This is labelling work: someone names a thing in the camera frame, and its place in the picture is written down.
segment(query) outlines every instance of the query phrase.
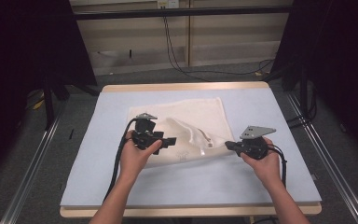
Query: wooden table edge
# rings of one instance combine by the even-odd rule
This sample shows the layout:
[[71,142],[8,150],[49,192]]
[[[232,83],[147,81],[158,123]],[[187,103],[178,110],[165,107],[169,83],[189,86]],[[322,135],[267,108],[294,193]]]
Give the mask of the wooden table edge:
[[233,90],[269,88],[267,82],[197,82],[197,83],[161,83],[161,84],[130,84],[107,85],[102,92],[115,91],[202,91],[202,90]]
[[[307,215],[321,213],[320,202],[302,203],[301,211]],[[61,206],[62,217],[93,217],[98,207]],[[216,207],[167,207],[167,208],[127,208],[124,217],[250,217],[275,215],[272,205],[243,205]]]

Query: black cable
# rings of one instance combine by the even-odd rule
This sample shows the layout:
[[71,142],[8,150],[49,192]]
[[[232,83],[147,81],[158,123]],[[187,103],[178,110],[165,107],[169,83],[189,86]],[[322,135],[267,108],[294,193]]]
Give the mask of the black cable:
[[[191,75],[189,75],[187,72],[183,71],[183,69],[179,66],[177,60],[176,60],[176,56],[175,56],[175,53],[173,52],[173,46],[172,46],[172,41],[171,41],[171,35],[170,35],[170,28],[168,26],[168,21],[167,21],[167,18],[166,17],[163,17],[163,20],[164,20],[164,25],[165,25],[165,38],[166,38],[166,42],[167,42],[167,51],[168,51],[168,59],[170,60],[170,64],[171,66],[178,72],[184,74],[185,76],[187,77],[193,77]],[[171,52],[172,52],[172,56],[175,60],[175,63],[176,63],[176,66],[175,67],[172,63],[172,60],[171,60],[171,54],[170,54],[170,46],[171,46]],[[201,77],[193,77],[193,78],[196,78],[196,79],[199,79],[201,81],[206,81],[206,82],[210,82],[210,80],[207,80],[207,79],[204,79],[204,78],[201,78]]]
[[287,163],[287,160],[284,159],[284,155],[283,155],[283,152],[282,150],[275,146],[275,145],[272,145],[272,144],[268,144],[268,146],[271,146],[271,147],[274,147],[274,148],[269,148],[268,150],[271,150],[273,152],[276,152],[278,153],[278,155],[281,157],[281,163],[282,163],[282,182],[283,182],[283,185],[286,187],[286,163]]
[[121,137],[121,141],[120,141],[120,144],[118,145],[118,149],[117,149],[117,154],[116,154],[116,159],[115,159],[115,166],[114,166],[113,174],[112,174],[112,180],[110,181],[109,189],[107,190],[106,195],[103,198],[104,201],[105,201],[105,199],[107,198],[107,196],[109,195],[110,191],[112,190],[113,186],[116,183],[118,165],[120,164],[120,158],[121,158],[121,152],[123,151],[124,144],[126,144],[126,142],[127,142],[127,139],[126,139],[127,132],[129,130],[131,124],[134,121],[136,121],[136,119],[130,120],[129,124],[127,125],[126,131],[124,131],[124,134]]
[[[164,20],[164,25],[165,25],[165,35],[166,35],[167,48],[168,48],[168,58],[170,60],[170,64],[176,71],[181,72],[181,73],[183,73],[184,75],[186,75],[188,77],[193,77],[193,76],[189,75],[189,73],[216,73],[216,74],[227,74],[227,75],[234,75],[234,76],[251,75],[251,74],[254,74],[256,72],[262,71],[263,68],[267,67],[269,64],[274,62],[274,59],[263,60],[263,61],[259,62],[257,70],[254,70],[254,71],[251,71],[251,72],[246,72],[246,73],[232,73],[232,72],[210,71],[210,70],[185,71],[179,66],[179,64],[178,64],[178,62],[176,60],[175,54],[173,52],[171,35],[170,35],[170,28],[168,26],[168,20],[167,20],[166,17],[163,17],[163,20]],[[173,65],[173,62],[171,60],[170,47],[171,47],[171,52],[172,52],[173,59],[174,59],[175,64],[176,64],[177,67],[175,67]],[[269,61],[269,62],[266,63],[265,65],[261,66],[261,63],[266,62],[266,61]],[[200,79],[200,80],[203,80],[203,81],[210,82],[210,80],[206,80],[206,79],[203,79],[203,78],[200,78],[200,77],[193,77],[193,78],[197,78],[197,79]]]
[[302,126],[304,124],[308,124],[308,123],[310,123],[311,121],[313,121],[315,119],[317,111],[318,111],[318,106],[317,106],[317,103],[316,103],[316,95],[317,95],[316,92],[317,91],[316,91],[315,87],[313,87],[312,96],[311,96],[311,99],[310,99],[311,100],[310,109],[307,111],[307,113],[308,113],[307,116],[299,115],[299,116],[297,116],[295,118],[286,120],[287,123],[291,123],[291,122],[294,122],[294,121],[298,121],[300,119],[300,123],[297,123],[297,124],[289,126],[290,129]]
[[257,224],[260,222],[265,222],[265,221],[271,221],[272,223],[276,223],[275,220],[279,220],[277,217],[266,217],[266,218],[262,218],[260,220],[257,220],[256,222],[254,222],[253,224]]

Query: person's right hand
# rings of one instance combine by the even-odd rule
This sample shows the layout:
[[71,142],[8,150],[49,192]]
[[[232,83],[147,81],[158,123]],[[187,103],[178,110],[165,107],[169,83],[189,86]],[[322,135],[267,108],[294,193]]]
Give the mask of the person's right hand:
[[[264,139],[268,145],[272,145],[271,140],[267,139],[266,137]],[[278,153],[269,150],[267,156],[259,161],[250,158],[243,152],[241,153],[241,157],[254,169],[255,174],[265,187],[269,186],[275,181],[281,181]]]

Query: metal bracket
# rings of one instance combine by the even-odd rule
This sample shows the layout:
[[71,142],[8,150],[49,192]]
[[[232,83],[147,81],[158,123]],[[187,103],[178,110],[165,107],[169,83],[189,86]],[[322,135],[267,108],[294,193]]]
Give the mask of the metal bracket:
[[255,139],[269,133],[275,133],[277,130],[273,128],[264,128],[257,126],[248,126],[246,130],[241,134],[241,139]]

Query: white cloth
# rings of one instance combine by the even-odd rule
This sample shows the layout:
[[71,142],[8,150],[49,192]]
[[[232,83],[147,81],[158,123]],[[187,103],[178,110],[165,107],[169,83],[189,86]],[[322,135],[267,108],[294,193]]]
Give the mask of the white cloth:
[[142,113],[154,119],[154,131],[176,137],[175,146],[152,155],[146,167],[207,159],[231,154],[226,141],[234,141],[220,98],[191,99],[164,105],[131,107],[128,120]]

